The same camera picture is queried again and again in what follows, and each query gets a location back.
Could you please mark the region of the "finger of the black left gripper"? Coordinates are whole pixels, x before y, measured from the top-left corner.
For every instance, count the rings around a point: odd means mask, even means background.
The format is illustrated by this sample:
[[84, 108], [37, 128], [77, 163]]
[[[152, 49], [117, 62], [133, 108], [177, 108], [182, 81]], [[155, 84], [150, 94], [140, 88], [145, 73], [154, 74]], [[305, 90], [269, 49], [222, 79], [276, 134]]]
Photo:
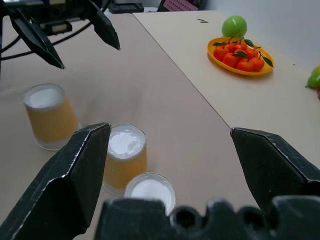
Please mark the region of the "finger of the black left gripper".
[[9, 10], [9, 18], [15, 31], [33, 53], [52, 66], [65, 68], [53, 44], [37, 24], [30, 23], [19, 9]]
[[113, 27], [109, 18], [105, 15], [110, 3], [113, 0], [106, 0], [102, 9], [96, 4], [96, 0], [88, 0], [88, 17], [87, 19], [94, 27], [95, 33], [109, 46], [119, 50], [120, 42], [118, 34]]

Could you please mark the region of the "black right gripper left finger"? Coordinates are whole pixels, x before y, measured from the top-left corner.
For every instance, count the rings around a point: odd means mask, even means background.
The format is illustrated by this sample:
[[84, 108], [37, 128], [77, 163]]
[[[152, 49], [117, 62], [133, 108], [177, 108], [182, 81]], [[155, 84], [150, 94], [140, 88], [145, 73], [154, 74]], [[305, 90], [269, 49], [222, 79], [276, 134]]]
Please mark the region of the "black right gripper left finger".
[[100, 195], [110, 133], [106, 122], [77, 130], [0, 225], [0, 240], [73, 240], [84, 234]]

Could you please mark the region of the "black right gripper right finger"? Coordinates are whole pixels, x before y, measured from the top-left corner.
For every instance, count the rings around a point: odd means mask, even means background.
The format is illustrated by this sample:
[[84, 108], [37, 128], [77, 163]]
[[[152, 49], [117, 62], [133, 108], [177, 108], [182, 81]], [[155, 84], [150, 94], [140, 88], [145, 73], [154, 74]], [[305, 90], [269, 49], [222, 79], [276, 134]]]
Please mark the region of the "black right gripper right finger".
[[277, 196], [320, 197], [320, 169], [281, 136], [261, 130], [233, 127], [234, 143], [246, 183], [266, 212]]

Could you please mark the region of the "black flat device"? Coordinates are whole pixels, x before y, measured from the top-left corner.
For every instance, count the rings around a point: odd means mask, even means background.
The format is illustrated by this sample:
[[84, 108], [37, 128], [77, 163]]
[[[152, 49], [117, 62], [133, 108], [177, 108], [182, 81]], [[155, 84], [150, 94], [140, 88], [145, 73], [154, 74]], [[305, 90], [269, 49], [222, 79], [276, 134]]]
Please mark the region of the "black flat device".
[[139, 2], [111, 3], [108, 6], [108, 10], [112, 14], [132, 14], [132, 13], [143, 13], [144, 7]]

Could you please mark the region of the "pink perforated box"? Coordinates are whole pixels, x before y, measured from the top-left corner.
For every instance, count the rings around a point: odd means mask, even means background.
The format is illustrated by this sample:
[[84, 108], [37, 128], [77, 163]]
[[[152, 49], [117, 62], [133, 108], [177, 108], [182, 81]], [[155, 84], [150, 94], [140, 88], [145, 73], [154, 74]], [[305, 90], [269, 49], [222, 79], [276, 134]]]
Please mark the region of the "pink perforated box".
[[158, 10], [167, 12], [198, 11], [203, 0], [161, 0]]

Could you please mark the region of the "green yellow pear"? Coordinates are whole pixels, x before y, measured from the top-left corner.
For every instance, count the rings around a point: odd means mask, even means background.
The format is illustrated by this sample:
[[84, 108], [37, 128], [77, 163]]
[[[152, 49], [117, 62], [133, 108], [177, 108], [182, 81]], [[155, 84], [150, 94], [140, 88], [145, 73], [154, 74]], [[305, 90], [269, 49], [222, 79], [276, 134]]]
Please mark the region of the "green yellow pear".
[[305, 87], [309, 89], [320, 87], [320, 65], [312, 70]]

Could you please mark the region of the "orange plastic plate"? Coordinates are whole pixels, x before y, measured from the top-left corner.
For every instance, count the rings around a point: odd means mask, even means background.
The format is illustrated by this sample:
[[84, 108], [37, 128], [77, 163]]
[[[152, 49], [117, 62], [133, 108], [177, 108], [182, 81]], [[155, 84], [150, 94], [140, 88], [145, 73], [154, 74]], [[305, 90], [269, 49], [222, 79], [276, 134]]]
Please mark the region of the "orange plastic plate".
[[275, 66], [272, 56], [266, 50], [245, 38], [212, 39], [207, 45], [207, 53], [220, 67], [246, 76], [265, 75]]

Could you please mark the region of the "green apple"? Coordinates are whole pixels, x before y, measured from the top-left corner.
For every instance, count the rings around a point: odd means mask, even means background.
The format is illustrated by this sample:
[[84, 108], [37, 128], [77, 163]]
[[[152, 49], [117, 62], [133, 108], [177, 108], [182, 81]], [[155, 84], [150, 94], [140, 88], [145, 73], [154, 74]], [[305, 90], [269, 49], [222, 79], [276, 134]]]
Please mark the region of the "green apple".
[[228, 17], [221, 28], [224, 37], [242, 39], [247, 32], [247, 22], [240, 15]]

